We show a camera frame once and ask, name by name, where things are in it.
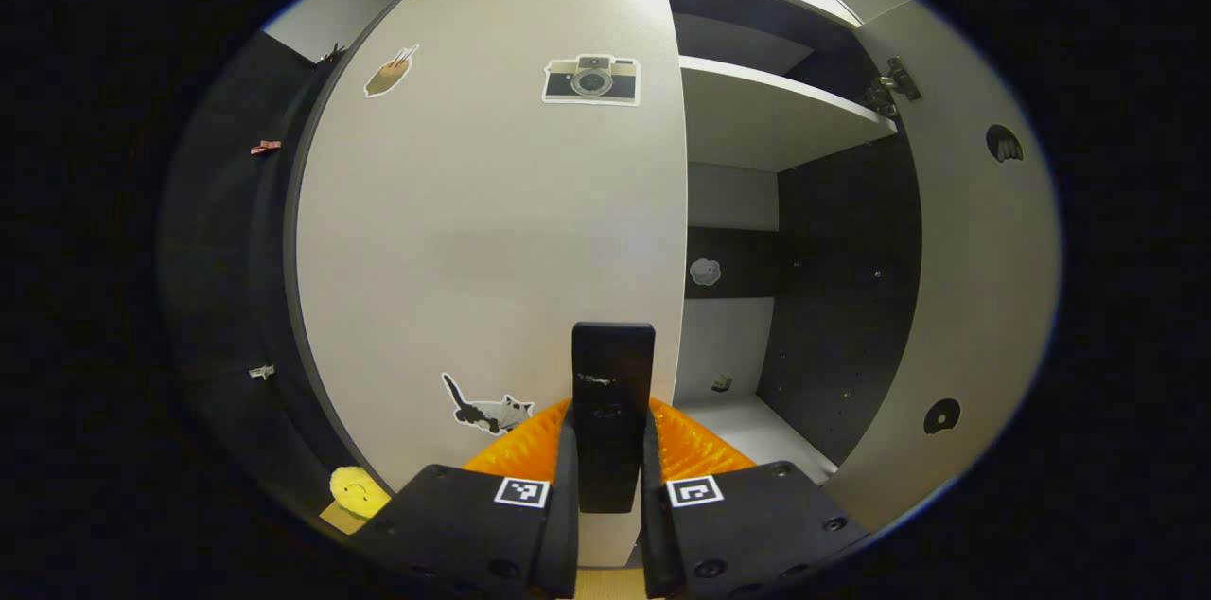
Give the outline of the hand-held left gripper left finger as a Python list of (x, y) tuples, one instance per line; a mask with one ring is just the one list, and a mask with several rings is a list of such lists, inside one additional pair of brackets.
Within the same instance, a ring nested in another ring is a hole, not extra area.
[(578, 522), (576, 433), (564, 400), (464, 469), (424, 467), (366, 522), (365, 552), (412, 599), (568, 599)]

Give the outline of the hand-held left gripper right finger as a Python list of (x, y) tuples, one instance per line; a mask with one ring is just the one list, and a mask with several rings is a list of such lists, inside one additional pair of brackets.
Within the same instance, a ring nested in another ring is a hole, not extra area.
[(650, 400), (641, 450), (649, 598), (804, 598), (869, 535), (799, 465), (757, 465), (668, 402)]

